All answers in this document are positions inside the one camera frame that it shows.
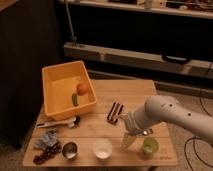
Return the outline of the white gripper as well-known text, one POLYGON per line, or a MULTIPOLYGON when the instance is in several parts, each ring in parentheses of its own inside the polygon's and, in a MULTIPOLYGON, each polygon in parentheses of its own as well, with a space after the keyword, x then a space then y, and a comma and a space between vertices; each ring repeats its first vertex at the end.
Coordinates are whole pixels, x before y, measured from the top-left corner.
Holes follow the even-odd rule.
POLYGON ((144 113, 127 113, 124 116, 124 124, 128 133, 124 134, 121 147, 127 149, 136 140, 136 135, 148 128, 148 118, 144 113))

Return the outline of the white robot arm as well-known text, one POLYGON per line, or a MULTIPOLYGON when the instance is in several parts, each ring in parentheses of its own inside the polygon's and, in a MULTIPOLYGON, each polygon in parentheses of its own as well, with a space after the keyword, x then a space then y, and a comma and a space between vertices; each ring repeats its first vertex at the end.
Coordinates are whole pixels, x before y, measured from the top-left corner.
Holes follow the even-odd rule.
POLYGON ((160 123, 167 122, 187 131, 213 145, 213 117, 193 112, 172 96, 153 95, 134 112, 124 118, 125 128, 132 136, 160 123))

